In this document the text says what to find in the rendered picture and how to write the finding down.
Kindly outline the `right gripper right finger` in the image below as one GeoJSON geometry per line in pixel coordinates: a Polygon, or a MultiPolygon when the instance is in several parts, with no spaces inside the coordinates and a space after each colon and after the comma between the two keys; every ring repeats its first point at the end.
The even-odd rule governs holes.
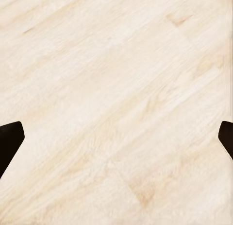
{"type": "Polygon", "coordinates": [[[221,123],[218,139],[233,159],[233,122],[223,121],[221,123]]]}

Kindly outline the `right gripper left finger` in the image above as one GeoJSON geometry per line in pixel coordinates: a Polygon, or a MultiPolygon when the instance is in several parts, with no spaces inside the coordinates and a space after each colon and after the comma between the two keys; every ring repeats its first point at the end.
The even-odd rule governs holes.
{"type": "Polygon", "coordinates": [[[25,139],[22,123],[0,126],[0,179],[25,139]]]}

